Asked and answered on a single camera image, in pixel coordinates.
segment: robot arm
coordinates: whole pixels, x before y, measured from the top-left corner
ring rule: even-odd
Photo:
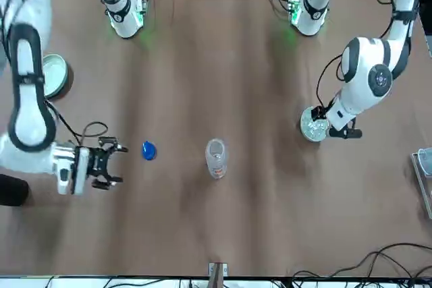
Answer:
[[[314,35],[323,23],[329,0],[302,0],[297,29]],[[328,107],[315,107],[313,120],[327,119],[329,135],[358,138],[361,132],[348,128],[358,114],[379,103],[393,81],[404,71],[410,54],[410,37],[416,19],[418,0],[394,0],[394,12],[387,40],[353,39],[342,54],[344,85]]]
[[[121,37],[131,37],[142,26],[130,0],[110,2],[121,8],[121,19],[112,22]],[[60,145],[54,142],[57,111],[45,100],[42,71],[43,49],[51,31],[51,0],[0,0],[1,42],[11,65],[14,107],[7,133],[0,137],[0,166],[25,173],[50,173],[57,176],[57,190],[81,194],[88,176],[92,185],[109,189],[122,182],[107,172],[109,157],[127,152],[117,139],[100,137],[98,148]],[[98,180],[102,175],[105,180]]]

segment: transparent cup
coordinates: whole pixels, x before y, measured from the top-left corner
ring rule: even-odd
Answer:
[[[221,179],[227,172],[227,148],[222,140],[213,138],[205,148],[205,159],[211,176]]]
[[[418,150],[418,162],[425,175],[432,175],[432,148]]]

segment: blue object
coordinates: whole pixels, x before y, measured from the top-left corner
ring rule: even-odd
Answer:
[[[153,160],[156,157],[156,146],[148,141],[142,144],[142,156],[146,160]]]

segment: brown table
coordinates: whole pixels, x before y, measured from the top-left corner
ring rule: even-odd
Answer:
[[[328,275],[388,243],[432,244],[409,160],[432,145],[420,20],[393,94],[358,118],[363,138],[318,145],[297,123],[317,104],[319,74],[351,38],[380,35],[388,6],[332,0],[314,38],[291,29],[269,0],[154,0],[150,9],[145,30],[122,40],[99,0],[53,0],[47,52],[75,75],[55,104],[77,130],[101,120],[129,146],[111,166],[125,183],[72,197],[57,194],[54,177],[22,175],[32,202],[0,208],[2,274],[204,276],[212,261],[234,276]],[[325,101],[340,87],[334,71],[322,82]],[[5,129],[9,74],[0,92]],[[205,165],[214,137],[229,145],[220,181]],[[72,137],[61,127],[58,138]],[[157,145],[154,161],[141,157],[145,140]],[[414,249],[389,254],[410,270],[432,263]],[[398,275],[383,260],[374,274]]]

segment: plastic bottle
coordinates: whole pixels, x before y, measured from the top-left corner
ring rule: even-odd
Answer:
[[[219,138],[213,138],[205,149],[205,159],[211,176],[221,179],[227,172],[227,149]]]

